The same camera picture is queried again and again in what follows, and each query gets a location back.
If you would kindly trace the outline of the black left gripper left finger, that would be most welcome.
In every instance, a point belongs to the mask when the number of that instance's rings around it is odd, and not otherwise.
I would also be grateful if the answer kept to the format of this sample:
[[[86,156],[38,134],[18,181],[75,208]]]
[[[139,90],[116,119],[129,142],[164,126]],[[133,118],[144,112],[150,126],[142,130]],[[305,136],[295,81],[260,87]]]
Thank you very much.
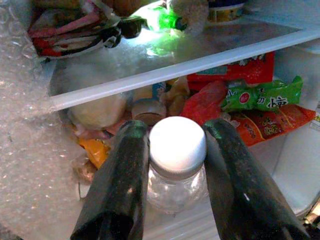
[[[70,240],[143,240],[148,173],[148,126],[127,121],[94,175]]]

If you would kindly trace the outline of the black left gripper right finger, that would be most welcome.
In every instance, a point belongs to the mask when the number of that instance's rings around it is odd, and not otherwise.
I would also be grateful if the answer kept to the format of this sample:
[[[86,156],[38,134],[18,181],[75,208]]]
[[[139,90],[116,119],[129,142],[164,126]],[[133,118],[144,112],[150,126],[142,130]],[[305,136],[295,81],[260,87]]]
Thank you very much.
[[[311,240],[236,129],[220,118],[202,128],[207,188],[220,240]]]

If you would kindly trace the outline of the clear bottle white cap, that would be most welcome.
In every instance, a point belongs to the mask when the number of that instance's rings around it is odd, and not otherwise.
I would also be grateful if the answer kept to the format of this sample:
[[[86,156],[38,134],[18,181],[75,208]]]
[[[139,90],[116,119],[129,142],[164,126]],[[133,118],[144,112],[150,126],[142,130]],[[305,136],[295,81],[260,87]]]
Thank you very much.
[[[195,121],[171,116],[156,123],[149,133],[148,202],[176,214],[205,198],[206,154],[206,135]]]

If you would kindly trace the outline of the orange red snack packet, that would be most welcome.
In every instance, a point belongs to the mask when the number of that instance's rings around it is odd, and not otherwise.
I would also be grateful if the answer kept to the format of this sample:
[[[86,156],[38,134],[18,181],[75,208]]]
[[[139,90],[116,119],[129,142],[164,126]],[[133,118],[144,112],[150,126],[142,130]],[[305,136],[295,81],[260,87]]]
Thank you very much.
[[[316,114],[314,110],[288,104],[275,111],[254,109],[232,112],[230,119],[243,142],[250,147],[303,127]]]

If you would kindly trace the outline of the white round bun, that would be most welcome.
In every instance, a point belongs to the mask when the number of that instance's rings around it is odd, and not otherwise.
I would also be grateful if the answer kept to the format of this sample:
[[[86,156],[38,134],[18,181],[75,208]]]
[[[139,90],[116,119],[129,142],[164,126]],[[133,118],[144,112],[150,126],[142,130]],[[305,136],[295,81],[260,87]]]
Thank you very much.
[[[73,124],[88,130],[101,130],[116,124],[124,115],[128,95],[118,93],[82,103],[68,109]]]

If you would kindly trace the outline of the brown lidded cup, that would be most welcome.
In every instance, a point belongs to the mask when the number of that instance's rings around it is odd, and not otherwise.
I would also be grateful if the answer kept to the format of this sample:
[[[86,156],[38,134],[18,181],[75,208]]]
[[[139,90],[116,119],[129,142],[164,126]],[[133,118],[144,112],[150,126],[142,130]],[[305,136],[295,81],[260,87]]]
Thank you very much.
[[[154,126],[167,115],[165,105],[151,98],[140,99],[133,103],[131,118],[144,122],[148,126]]]

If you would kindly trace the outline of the clear bubble wrap sheet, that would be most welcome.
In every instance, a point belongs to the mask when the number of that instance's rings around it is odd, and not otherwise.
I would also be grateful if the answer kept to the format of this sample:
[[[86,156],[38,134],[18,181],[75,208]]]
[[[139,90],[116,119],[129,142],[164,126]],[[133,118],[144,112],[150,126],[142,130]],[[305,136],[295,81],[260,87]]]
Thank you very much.
[[[69,240],[79,211],[72,160],[83,150],[49,99],[55,62],[27,29],[31,0],[0,0],[0,238]]]

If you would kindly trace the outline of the blue white carton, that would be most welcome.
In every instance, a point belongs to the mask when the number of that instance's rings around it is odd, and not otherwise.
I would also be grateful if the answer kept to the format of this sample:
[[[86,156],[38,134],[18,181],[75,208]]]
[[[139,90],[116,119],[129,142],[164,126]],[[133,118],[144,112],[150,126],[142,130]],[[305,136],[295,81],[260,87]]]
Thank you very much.
[[[165,92],[166,84],[164,82],[147,85],[133,90],[133,102],[141,99],[159,100],[160,96]]]

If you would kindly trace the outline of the pale yellow wrapped item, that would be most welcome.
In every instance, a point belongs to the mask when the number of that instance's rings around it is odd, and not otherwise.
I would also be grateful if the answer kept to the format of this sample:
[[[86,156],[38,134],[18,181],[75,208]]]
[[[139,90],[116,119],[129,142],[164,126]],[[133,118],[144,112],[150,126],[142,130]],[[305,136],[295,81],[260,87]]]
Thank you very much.
[[[164,93],[160,95],[160,102],[166,107],[166,116],[179,116],[190,95],[186,76],[167,80]]]

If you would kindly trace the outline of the glass shelf white trim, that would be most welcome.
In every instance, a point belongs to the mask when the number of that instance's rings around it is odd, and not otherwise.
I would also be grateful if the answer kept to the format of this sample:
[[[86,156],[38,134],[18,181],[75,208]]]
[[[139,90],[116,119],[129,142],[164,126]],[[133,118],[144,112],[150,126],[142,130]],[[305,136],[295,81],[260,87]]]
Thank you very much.
[[[320,38],[320,22],[245,16],[197,35],[143,29],[114,48],[57,61],[56,111]]]

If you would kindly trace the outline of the red printed snack packet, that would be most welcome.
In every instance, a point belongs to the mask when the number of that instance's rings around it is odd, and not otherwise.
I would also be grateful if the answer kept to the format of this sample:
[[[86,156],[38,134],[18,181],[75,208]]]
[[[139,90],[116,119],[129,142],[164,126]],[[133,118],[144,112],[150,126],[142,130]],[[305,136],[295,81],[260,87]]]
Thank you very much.
[[[267,52],[233,63],[205,69],[189,74],[188,86],[199,91],[205,85],[215,81],[244,81],[247,85],[269,83],[273,80],[275,52]]]

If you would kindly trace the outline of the green plastic bottle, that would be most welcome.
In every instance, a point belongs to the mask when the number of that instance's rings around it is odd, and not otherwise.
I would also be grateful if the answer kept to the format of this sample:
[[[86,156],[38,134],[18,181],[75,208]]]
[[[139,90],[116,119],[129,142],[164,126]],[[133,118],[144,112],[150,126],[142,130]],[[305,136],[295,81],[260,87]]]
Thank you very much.
[[[184,31],[187,22],[182,17],[163,6],[149,8],[146,14],[147,26],[151,31],[161,32],[169,29]]]

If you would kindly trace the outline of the brown rounded item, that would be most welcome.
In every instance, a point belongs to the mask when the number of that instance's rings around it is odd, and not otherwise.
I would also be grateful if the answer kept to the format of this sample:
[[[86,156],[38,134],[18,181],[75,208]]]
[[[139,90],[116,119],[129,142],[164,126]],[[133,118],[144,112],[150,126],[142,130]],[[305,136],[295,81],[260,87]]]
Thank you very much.
[[[128,17],[140,8],[142,0],[107,0],[107,4],[117,16]]]

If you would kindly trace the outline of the yellow blue tub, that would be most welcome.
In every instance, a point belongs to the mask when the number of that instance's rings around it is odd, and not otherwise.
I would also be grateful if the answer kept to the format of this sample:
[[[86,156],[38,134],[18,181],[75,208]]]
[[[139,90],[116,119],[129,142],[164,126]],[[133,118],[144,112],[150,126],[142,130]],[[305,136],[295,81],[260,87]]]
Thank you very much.
[[[207,0],[208,17],[212,24],[229,23],[238,20],[243,15],[245,3],[248,0]]]

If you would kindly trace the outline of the fuzzy beige item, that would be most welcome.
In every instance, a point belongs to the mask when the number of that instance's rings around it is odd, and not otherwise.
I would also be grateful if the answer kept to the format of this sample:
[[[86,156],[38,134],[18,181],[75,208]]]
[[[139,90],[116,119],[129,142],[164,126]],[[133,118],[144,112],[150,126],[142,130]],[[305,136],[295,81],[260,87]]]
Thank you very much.
[[[208,0],[166,0],[166,6],[186,22],[186,34],[202,33],[209,15]]]

